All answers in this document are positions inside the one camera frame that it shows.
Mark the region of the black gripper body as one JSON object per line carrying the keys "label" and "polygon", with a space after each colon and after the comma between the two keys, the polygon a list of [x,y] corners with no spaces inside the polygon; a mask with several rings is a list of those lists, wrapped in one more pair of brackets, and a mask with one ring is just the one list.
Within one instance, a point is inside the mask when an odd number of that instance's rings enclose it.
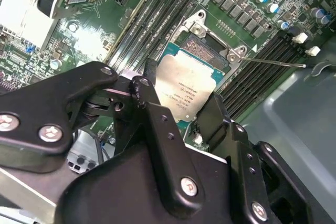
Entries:
{"label": "black gripper body", "polygon": [[[205,189],[202,210],[186,223],[246,223],[229,165],[193,147],[188,153]],[[55,223],[182,223],[163,207],[147,147],[136,145],[75,179],[62,194]]]}

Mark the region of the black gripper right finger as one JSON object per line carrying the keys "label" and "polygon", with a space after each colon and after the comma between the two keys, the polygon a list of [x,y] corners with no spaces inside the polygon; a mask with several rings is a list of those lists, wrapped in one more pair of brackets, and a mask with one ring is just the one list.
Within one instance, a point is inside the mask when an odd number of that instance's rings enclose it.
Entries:
{"label": "black gripper right finger", "polygon": [[326,211],[279,152],[253,144],[233,122],[217,93],[197,113],[210,153],[229,165],[230,213],[234,223],[325,223]]}

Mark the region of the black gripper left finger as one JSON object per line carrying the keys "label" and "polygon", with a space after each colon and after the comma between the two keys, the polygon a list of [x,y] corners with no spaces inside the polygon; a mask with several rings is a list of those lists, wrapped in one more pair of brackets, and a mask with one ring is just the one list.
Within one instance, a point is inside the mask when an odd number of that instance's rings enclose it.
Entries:
{"label": "black gripper left finger", "polygon": [[73,131],[99,115],[128,122],[121,150],[145,142],[162,205],[198,212],[205,193],[171,111],[142,76],[122,82],[101,62],[90,62],[1,96],[1,164],[35,173],[61,167]]}

